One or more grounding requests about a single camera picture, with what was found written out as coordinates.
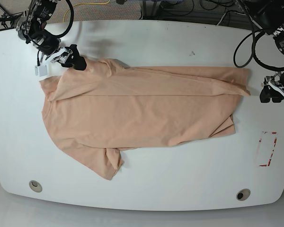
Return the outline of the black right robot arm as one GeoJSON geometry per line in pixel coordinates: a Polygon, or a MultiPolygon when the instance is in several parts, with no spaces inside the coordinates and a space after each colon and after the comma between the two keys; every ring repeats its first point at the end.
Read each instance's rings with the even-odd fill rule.
{"type": "Polygon", "coordinates": [[[56,0],[33,0],[28,9],[20,17],[16,25],[16,31],[21,40],[26,44],[32,43],[38,50],[37,65],[35,73],[37,76],[46,76],[49,63],[58,62],[62,67],[85,70],[87,63],[77,49],[77,45],[61,47],[61,38],[66,36],[73,25],[74,10],[71,2],[66,1],[71,13],[69,24],[66,30],[53,35],[45,29],[47,21],[52,17],[56,6],[56,0]]]}

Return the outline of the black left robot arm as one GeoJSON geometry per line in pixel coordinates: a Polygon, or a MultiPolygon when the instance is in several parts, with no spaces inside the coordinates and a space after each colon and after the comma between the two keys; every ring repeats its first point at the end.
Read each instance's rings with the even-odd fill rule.
{"type": "Polygon", "coordinates": [[[250,23],[259,30],[252,29],[251,56],[262,68],[275,74],[266,76],[260,93],[261,103],[280,103],[284,100],[284,66],[275,67],[263,63],[256,55],[256,44],[264,35],[271,35],[277,49],[284,55],[284,0],[239,0],[250,23]]]}

